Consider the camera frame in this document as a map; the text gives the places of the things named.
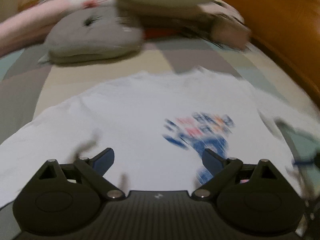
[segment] metal screw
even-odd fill
[[[206,189],[197,189],[195,191],[195,195],[197,197],[201,197],[201,198],[204,198],[204,197],[209,197],[210,196],[210,191],[209,190],[206,190]]]
[[[109,198],[120,198],[123,196],[123,192],[118,189],[109,190],[107,193]]]

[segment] blue print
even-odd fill
[[[164,126],[173,133],[173,136],[163,135],[168,142],[185,150],[191,147],[200,158],[202,158],[206,148],[211,149],[223,158],[226,157],[228,143],[224,136],[231,132],[231,127],[234,127],[234,122],[229,116],[219,117],[206,113],[193,113],[192,117],[176,118],[180,126],[169,119],[165,121]],[[213,176],[205,167],[202,167],[197,172],[197,178],[203,185]]]

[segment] wooden bed frame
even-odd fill
[[[320,0],[224,0],[252,30],[252,43],[320,108]]]

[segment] black ribbed plate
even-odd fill
[[[187,191],[132,191],[122,201],[108,202],[89,225],[63,236],[22,232],[16,240],[268,240],[227,225],[209,202],[191,199]],[[298,240],[295,233],[270,237]]]

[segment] plush toy eye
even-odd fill
[[[98,19],[100,19],[101,17],[98,17],[98,16],[96,16],[96,17],[94,17],[94,16],[90,16],[88,19],[86,19],[85,21],[84,21],[84,25],[85,26],[90,26],[94,21],[96,21],[96,20],[98,20]]]

